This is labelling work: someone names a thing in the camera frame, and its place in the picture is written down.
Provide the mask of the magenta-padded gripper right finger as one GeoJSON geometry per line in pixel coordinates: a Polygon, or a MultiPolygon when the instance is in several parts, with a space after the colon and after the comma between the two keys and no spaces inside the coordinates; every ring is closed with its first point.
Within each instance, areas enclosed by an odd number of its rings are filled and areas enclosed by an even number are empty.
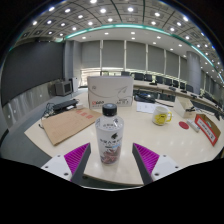
{"type": "Polygon", "coordinates": [[[144,185],[150,184],[181,169],[168,155],[159,155],[137,143],[133,144],[132,153],[144,185]]]}

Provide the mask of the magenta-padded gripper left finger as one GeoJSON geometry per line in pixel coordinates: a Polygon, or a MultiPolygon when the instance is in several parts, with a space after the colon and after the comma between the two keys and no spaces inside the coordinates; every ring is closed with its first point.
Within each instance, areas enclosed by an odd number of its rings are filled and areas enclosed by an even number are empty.
{"type": "Polygon", "coordinates": [[[79,185],[90,154],[91,145],[86,143],[65,155],[52,157],[42,169],[79,185]]]}

